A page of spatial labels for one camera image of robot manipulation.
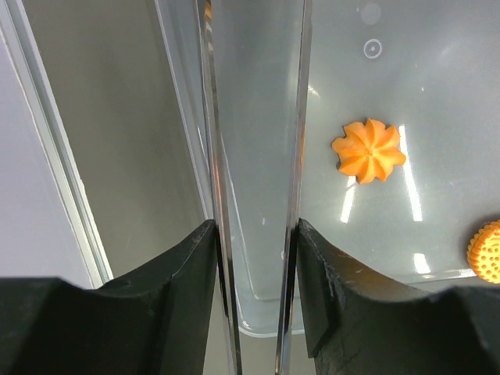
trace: circular mark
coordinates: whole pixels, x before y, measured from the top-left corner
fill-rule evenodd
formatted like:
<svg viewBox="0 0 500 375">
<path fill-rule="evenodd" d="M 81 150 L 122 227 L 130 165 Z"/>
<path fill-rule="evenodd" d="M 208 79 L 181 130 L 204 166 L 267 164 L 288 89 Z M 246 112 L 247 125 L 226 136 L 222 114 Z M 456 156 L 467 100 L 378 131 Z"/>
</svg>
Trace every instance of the circular mark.
<svg viewBox="0 0 500 375">
<path fill-rule="evenodd" d="M 377 23 L 381 15 L 382 9 L 380 9 L 380 5 L 374 2 L 366 4 L 361 10 L 361 20 L 369 26 Z"/>
<path fill-rule="evenodd" d="M 370 39 L 362 50 L 368 59 L 376 59 L 382 53 L 382 43 L 378 39 Z"/>
</svg>

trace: orange star-shaped cookie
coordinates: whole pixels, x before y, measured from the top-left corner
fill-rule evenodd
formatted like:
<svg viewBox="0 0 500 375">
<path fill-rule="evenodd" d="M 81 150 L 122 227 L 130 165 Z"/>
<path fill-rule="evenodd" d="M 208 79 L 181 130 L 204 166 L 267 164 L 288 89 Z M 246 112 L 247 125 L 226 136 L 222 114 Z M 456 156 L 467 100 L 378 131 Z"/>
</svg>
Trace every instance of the orange star-shaped cookie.
<svg viewBox="0 0 500 375">
<path fill-rule="evenodd" d="M 394 166 L 402 166 L 406 156 L 399 151 L 399 133 L 394 125 L 368 119 L 344 127 L 345 137 L 331 144 L 341 160 L 339 170 L 347 176 L 357 176 L 360 184 L 372 182 L 375 177 L 386 181 Z"/>
</svg>

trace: orange object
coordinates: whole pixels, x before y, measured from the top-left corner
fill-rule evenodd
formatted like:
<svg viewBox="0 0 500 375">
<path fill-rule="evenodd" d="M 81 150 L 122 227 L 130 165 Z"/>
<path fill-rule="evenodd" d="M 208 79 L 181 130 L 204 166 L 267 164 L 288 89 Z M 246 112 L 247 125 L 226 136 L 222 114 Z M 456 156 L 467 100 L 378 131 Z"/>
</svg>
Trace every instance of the orange object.
<svg viewBox="0 0 500 375">
<path fill-rule="evenodd" d="M 474 235 L 467 260 L 478 277 L 500 284 L 500 220 L 485 225 Z"/>
<path fill-rule="evenodd" d="M 347 176 L 357 176 L 360 184 L 372 182 L 375 177 L 386 181 L 394 166 L 402 166 L 406 156 L 399 151 L 399 133 L 394 125 L 368 119 L 344 127 L 345 137 L 331 144 L 341 160 L 339 170 Z"/>
</svg>

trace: orange toy food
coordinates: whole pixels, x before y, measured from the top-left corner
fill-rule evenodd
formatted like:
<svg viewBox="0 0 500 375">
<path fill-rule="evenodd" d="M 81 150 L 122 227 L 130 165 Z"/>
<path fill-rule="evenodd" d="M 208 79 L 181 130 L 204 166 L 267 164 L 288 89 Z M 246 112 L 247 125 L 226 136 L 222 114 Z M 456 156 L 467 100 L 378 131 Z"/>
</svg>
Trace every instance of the orange toy food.
<svg viewBox="0 0 500 375">
<path fill-rule="evenodd" d="M 399 133 L 394 125 L 368 119 L 366 125 L 350 123 L 344 127 L 345 137 L 331 144 L 341 160 L 339 170 L 348 176 L 357 176 L 360 184 L 372 182 L 375 177 L 386 181 L 394 166 L 402 166 L 406 156 L 399 151 Z"/>
<path fill-rule="evenodd" d="M 500 284 L 500 220 L 479 229 L 470 240 L 467 260 L 481 279 Z"/>
</svg>

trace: orange round cookie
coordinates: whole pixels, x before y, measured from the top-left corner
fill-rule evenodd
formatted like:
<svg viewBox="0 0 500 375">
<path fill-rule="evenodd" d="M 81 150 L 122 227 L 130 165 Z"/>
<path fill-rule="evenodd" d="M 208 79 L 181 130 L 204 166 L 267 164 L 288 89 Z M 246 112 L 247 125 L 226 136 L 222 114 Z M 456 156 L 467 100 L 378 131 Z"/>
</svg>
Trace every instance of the orange round cookie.
<svg viewBox="0 0 500 375">
<path fill-rule="evenodd" d="M 500 284 L 500 220 L 485 225 L 474 235 L 467 260 L 478 277 Z"/>
</svg>

